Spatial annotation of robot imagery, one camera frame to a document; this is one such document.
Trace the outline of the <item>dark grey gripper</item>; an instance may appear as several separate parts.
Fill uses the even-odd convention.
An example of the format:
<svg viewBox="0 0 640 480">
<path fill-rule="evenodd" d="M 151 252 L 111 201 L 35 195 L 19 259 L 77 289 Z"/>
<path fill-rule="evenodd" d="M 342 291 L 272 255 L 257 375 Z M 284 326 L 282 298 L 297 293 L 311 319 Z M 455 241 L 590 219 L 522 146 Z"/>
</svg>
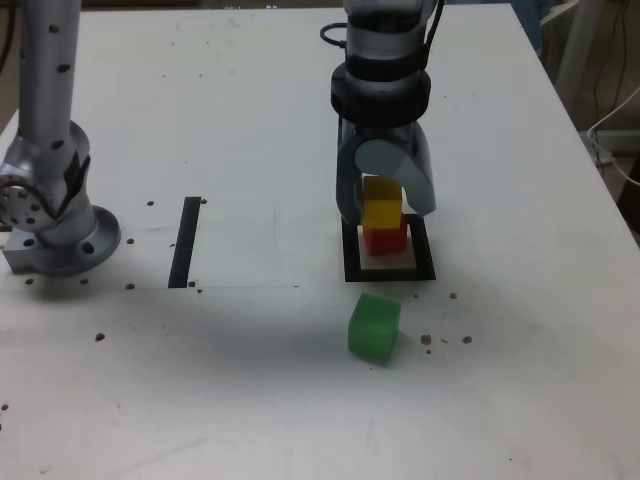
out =
<svg viewBox="0 0 640 480">
<path fill-rule="evenodd" d="M 342 149 L 361 143 L 355 157 Z M 419 124 L 384 129 L 338 121 L 336 203 L 343 220 L 359 224 L 362 217 L 362 173 L 395 180 L 404 189 L 408 205 L 420 216 L 436 209 L 429 146 Z"/>
</svg>

